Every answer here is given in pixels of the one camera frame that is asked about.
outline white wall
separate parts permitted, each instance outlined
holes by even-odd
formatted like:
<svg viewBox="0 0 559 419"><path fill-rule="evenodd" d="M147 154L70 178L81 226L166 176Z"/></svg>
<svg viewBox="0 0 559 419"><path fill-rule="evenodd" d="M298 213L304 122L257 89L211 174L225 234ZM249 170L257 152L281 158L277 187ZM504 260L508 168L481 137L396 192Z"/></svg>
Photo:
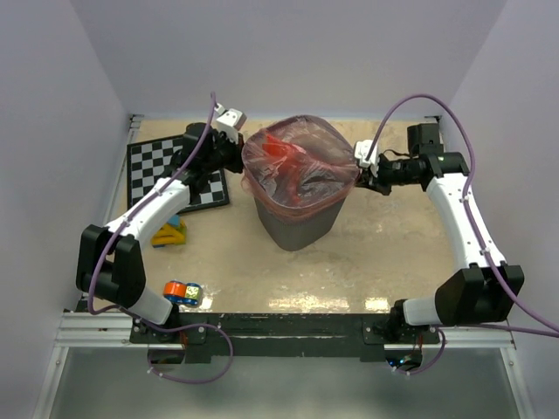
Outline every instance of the white wall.
<svg viewBox="0 0 559 419"><path fill-rule="evenodd" d="M379 116L450 100L505 0L72 0L125 108ZM437 108L418 102L403 113Z"/></svg>
<svg viewBox="0 0 559 419"><path fill-rule="evenodd" d="M79 236L99 222L126 114L66 0L0 13L0 417L35 407Z"/></svg>
<svg viewBox="0 0 559 419"><path fill-rule="evenodd" d="M559 3L509 0L452 100L478 156L475 193L521 299L559 323ZM445 138L457 147L454 127ZM539 326L519 309L514 325ZM559 415L559 342L515 336L538 418Z"/></svg>

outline trash can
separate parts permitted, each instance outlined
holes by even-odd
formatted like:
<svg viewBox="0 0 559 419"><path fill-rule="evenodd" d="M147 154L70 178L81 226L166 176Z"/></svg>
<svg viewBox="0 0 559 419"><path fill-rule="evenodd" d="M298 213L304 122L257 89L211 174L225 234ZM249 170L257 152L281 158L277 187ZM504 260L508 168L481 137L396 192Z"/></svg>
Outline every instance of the trash can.
<svg viewBox="0 0 559 419"><path fill-rule="evenodd" d="M327 234L359 176L353 148L325 120L300 115L261 129L243 147L243 184L286 251Z"/></svg>

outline table surface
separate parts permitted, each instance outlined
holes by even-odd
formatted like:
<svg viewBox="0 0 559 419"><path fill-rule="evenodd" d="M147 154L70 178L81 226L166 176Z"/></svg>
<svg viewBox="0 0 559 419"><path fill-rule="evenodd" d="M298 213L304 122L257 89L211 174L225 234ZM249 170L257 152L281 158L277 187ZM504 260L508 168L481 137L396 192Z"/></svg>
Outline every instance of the table surface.
<svg viewBox="0 0 559 419"><path fill-rule="evenodd" d="M145 120L136 141L181 134L190 122ZM330 122L352 144L372 138L378 127L378 121ZM248 120L243 136L271 123ZM413 123L390 122L381 149L405 151ZM114 216L126 211L123 178ZM432 295L452 274L443 225L419 186L396 187L390 196L354 189L325 237L289 252L268 236L242 178L227 173L231 204L183 216L186 244L142 251L154 291L173 279L197 282L204 289L197 311L385 313L397 299Z"/></svg>

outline chessboard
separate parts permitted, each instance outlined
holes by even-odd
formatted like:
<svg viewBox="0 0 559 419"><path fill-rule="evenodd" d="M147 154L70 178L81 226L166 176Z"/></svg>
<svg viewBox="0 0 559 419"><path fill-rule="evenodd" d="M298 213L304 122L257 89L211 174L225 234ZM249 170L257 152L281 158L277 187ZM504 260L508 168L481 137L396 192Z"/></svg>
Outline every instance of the chessboard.
<svg viewBox="0 0 559 419"><path fill-rule="evenodd" d="M181 135L128 144L127 151L127 204L128 209L140 201L155 185L157 178L169 164L171 156L182 147ZM202 193L179 211L179 214L229 203L227 182L222 169L211 174Z"/></svg>

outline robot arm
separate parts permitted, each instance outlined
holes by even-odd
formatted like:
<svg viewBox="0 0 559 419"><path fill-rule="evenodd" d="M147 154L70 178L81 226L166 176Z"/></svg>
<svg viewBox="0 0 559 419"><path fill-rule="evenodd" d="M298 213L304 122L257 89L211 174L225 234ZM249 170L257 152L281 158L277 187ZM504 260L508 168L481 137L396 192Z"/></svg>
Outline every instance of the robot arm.
<svg viewBox="0 0 559 419"><path fill-rule="evenodd" d="M403 323L422 325L471 325L503 321L512 308L489 267L474 234L472 223L462 202L462 191L469 169L460 153L444 151L438 124L420 124L408 128L410 158L389 161L378 150L367 160L372 141L355 146L355 159L362 176L358 186L389 195L394 185L420 184L443 221L454 255L455 273L442 284L434 296L398 301L390 315L389 327ZM473 220L491 252L500 273L518 294L524 282L522 269L508 265L489 235L471 190L468 202Z"/></svg>
<svg viewBox="0 0 559 419"><path fill-rule="evenodd" d="M245 122L243 113L217 105L217 129L210 131L204 144L187 170L182 172L165 190L170 177L182 166L200 138L203 123L190 124L181 136L182 149L171 158L155 186L133 208L105 227L90 225L81 236L76 285L87 292L93 270L111 236L124 223L113 249L113 260L105 260L95 287L95 297L106 299L129 312L157 325L168 322L173 305L161 294L146 286L141 249L149 239L175 214L182 210L207 185L212 172L227 168L241 173L243 136L238 132ZM130 215L143 206L148 196L158 196L132 219Z"/></svg>

